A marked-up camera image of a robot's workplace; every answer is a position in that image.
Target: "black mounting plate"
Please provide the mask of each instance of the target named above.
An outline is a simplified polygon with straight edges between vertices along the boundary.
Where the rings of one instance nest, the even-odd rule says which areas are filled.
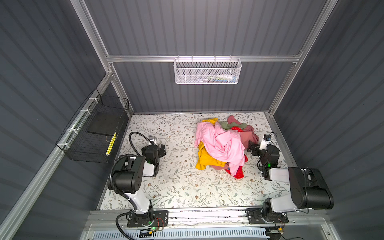
[[[253,214],[249,214],[247,216],[248,218],[248,221],[249,221],[249,224],[264,224],[264,223],[268,223],[266,221],[264,221],[263,217],[262,217],[262,214],[261,214],[261,210],[263,208],[262,207],[255,207],[255,208],[248,208],[247,210],[248,211],[253,211]],[[287,215],[283,215],[280,220],[276,220],[272,223],[288,223],[289,220],[288,220],[288,217]]]
[[[153,223],[148,227],[166,227],[168,225],[168,211],[154,211]],[[130,214],[127,216],[127,227],[144,227],[142,226],[136,217],[136,214]]]

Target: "gray wall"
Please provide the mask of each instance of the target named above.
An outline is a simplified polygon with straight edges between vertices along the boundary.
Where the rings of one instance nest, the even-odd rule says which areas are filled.
[[[105,71],[69,0],[0,1],[0,18],[2,222]],[[14,239],[78,237],[107,170],[63,159]]]
[[[86,0],[110,55],[293,55],[324,2]],[[238,84],[179,86],[170,63],[114,65],[135,112],[268,110],[290,66],[243,63]]]
[[[275,114],[300,167],[319,168],[344,240],[382,239],[384,1],[339,0]]]

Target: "salmon pink cloth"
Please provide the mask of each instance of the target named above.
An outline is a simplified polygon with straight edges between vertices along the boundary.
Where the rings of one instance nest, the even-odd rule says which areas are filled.
[[[204,143],[208,154],[214,159],[229,162],[231,175],[234,176],[240,166],[244,165],[244,145],[240,133],[234,130],[224,130],[219,122],[199,122],[196,130],[195,147]]]

